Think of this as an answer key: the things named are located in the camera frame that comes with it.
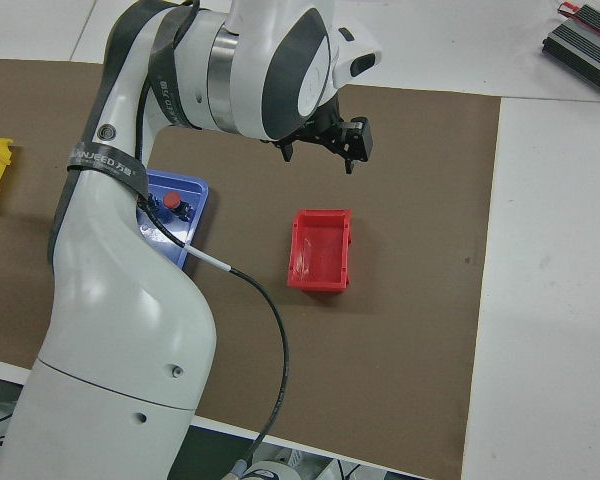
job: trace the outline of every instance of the red button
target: red button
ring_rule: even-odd
[[[180,194],[178,192],[169,192],[162,197],[162,203],[170,210],[180,206]]]

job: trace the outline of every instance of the white robotic arm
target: white robotic arm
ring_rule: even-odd
[[[348,171],[366,161],[366,119],[343,122],[336,90],[380,53],[349,45],[356,33],[332,17],[333,0],[237,0],[228,16],[142,0],[118,20],[71,155],[49,248],[51,324],[6,434],[0,480],[167,477],[215,328],[200,291],[138,231],[153,140],[180,125],[271,141],[285,159],[291,142],[306,140],[343,155]]]

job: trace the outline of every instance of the white device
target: white device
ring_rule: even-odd
[[[167,477],[216,337],[200,291],[136,223],[162,128],[271,141],[285,159],[292,141],[328,132],[317,143],[345,156],[348,171],[368,158],[366,119],[342,122],[335,95],[380,50],[333,18],[333,0],[235,0],[228,15],[185,3],[142,0],[109,37],[50,242],[51,324],[6,433],[0,480]],[[317,113],[328,117],[319,132],[308,122]]]

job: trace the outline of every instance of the white tabletop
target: white tabletop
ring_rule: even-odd
[[[130,3],[0,2],[0,58],[100,62]],[[600,93],[540,53],[559,3],[338,4],[383,44],[360,83],[506,97],[465,480],[600,478]],[[0,364],[0,378],[25,377]]]

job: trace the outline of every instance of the brown mat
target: brown mat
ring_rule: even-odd
[[[0,360],[30,367],[48,324],[46,232],[95,96],[100,66],[0,60]],[[347,87],[346,118],[371,119],[371,162],[344,174],[317,146],[277,150],[215,132],[168,129],[151,167],[211,186],[196,245],[264,283],[286,317],[291,380],[274,435],[424,477],[459,479],[469,406],[499,99]],[[351,285],[285,286],[301,208],[353,210]],[[280,347],[246,284],[189,261],[218,348],[198,414],[259,430]]]

